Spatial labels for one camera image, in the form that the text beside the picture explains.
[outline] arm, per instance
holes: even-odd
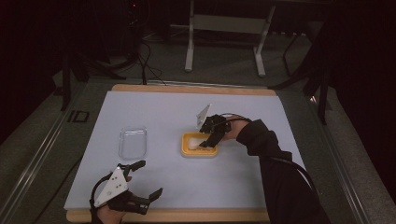
[[[262,186],[272,223],[330,223],[314,192],[295,168],[265,159],[280,157],[291,161],[291,153],[280,149],[274,132],[261,120],[232,121],[231,126],[232,131],[224,139],[236,138],[247,147],[248,155],[260,157]]]

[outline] table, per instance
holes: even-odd
[[[252,18],[236,18],[213,15],[202,15],[194,13],[194,0],[190,0],[190,24],[189,24],[189,45],[186,56],[186,72],[192,71],[192,61],[194,54],[194,29],[239,32],[245,34],[260,34],[259,44],[253,48],[259,77],[265,76],[264,65],[262,63],[262,47],[268,35],[271,19],[275,12],[275,5],[272,5],[266,20]]]
[[[192,95],[207,94],[208,96],[209,95],[211,96],[211,100],[213,100],[213,98],[215,98],[216,95],[228,95],[228,96],[235,97],[235,99],[237,98],[237,96],[244,97],[244,98],[249,97],[249,96],[251,96],[251,97],[272,96],[270,98],[272,98],[272,99],[277,98],[274,91],[253,90],[253,89],[116,85],[113,88],[113,91],[116,91],[116,92],[134,91],[134,94],[138,94],[139,92],[140,93],[141,92],[146,92],[146,93],[162,92],[163,95],[165,95],[166,93],[176,93],[176,92],[182,93],[182,94],[191,94],[192,93]],[[98,118],[98,121],[101,119],[101,116],[102,116],[102,110],[101,110],[101,115]],[[95,133],[95,130],[97,130],[96,126],[92,133],[92,138],[94,135],[97,134],[97,133]],[[300,163],[301,165],[303,165],[301,157],[298,153],[297,146],[294,142],[294,139],[288,138],[288,140],[286,142],[284,142],[282,140],[282,139],[284,139],[282,137],[283,134],[285,134],[286,136],[290,136],[290,134],[291,134],[290,127],[285,129],[284,131],[285,132],[279,132],[279,133],[281,133],[279,136],[279,139],[281,139],[280,144],[281,145],[286,144],[285,147],[291,148],[291,151],[293,151],[294,160],[297,161],[297,163]],[[90,144],[87,147],[86,154],[88,153],[89,150],[90,150]],[[86,160],[86,159],[87,159],[86,156],[84,156],[82,164],[84,164],[84,160]],[[180,208],[180,207],[175,207],[175,206],[172,207],[172,206],[170,208],[156,208],[155,206],[153,206],[148,210],[148,214],[146,216],[141,216],[138,214],[128,214],[124,218],[124,221],[133,221],[133,222],[268,221],[268,214],[266,213],[265,208],[252,207],[251,205],[247,205],[246,208],[238,208],[238,207],[230,207],[230,206],[226,207],[226,208],[217,208],[216,205],[213,205],[213,207],[209,207],[209,208],[205,208],[202,206],[193,208],[193,207],[189,207],[188,205],[187,205],[188,208]],[[90,212],[88,209],[69,209],[67,211],[67,219],[72,222],[87,222],[87,221],[90,221],[90,218],[91,218],[91,215],[90,215]]]

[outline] white table leg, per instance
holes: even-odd
[[[262,27],[262,37],[260,39],[260,43],[257,47],[253,48],[254,58],[256,59],[256,66],[259,77],[265,77],[265,70],[262,62],[262,46],[264,45],[265,38],[268,35],[268,29],[270,28],[270,24],[274,16],[274,12],[275,12],[275,6],[272,6],[268,14],[268,17],[264,23],[264,26]]]
[[[192,60],[194,57],[194,0],[190,0],[190,26],[189,26],[189,46],[187,48],[186,72],[192,71]]]

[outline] black sleeve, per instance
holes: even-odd
[[[271,223],[330,223],[320,202],[303,176],[292,166],[267,157],[291,161],[282,151],[276,134],[261,120],[250,122],[236,140],[247,147],[247,154],[260,157],[262,186]]]

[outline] gray floor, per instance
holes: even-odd
[[[184,61],[187,35],[179,30],[175,34],[177,35],[169,42],[161,41],[156,35],[145,37],[150,53],[146,46],[142,46],[141,54],[144,58],[149,55],[148,65],[153,72],[147,69],[149,84],[265,88],[288,78],[281,55],[290,42],[289,37],[270,35],[267,38],[262,53],[267,75],[258,77],[252,51],[256,41],[254,37],[238,36],[233,41],[213,41],[219,39],[219,36],[205,32],[197,34],[193,71],[186,73]],[[304,37],[299,38],[293,45],[288,54],[291,69],[296,68],[302,61],[309,46],[309,41]],[[124,83],[141,82],[139,64],[126,70],[121,69],[118,73],[128,77]],[[304,82],[305,80],[287,87],[278,95],[285,101],[290,124],[297,127],[293,129],[295,138],[311,136],[309,141],[297,143],[303,156],[310,158],[307,163],[308,171],[310,166],[334,170],[328,176],[319,176],[317,174],[322,173],[316,171],[311,174],[322,192],[320,197],[332,217],[332,222],[393,223],[396,220],[395,204],[381,184],[359,137],[337,101],[334,90],[330,89],[329,92],[327,126],[318,125],[310,119],[315,113],[314,105],[314,109],[293,113],[301,104],[307,104],[301,93]],[[93,71],[88,83],[74,81],[74,100],[68,110],[60,112],[61,97],[51,95],[0,147],[0,202],[2,206],[15,206],[15,213],[9,216],[11,218],[8,223],[34,223],[37,217],[40,217],[37,223],[68,223],[63,206],[77,171],[75,164],[78,164],[78,159],[84,153],[106,91],[115,83],[119,82]],[[86,123],[70,122],[67,119],[72,110],[89,111],[90,118]],[[302,119],[312,122],[300,125]],[[335,150],[322,149],[323,143]],[[317,147],[318,151],[305,150],[313,147]],[[31,184],[30,188],[25,189],[15,203],[7,203],[8,196],[14,195],[12,190],[30,160],[37,151],[46,149],[48,153],[35,180],[25,180]]]

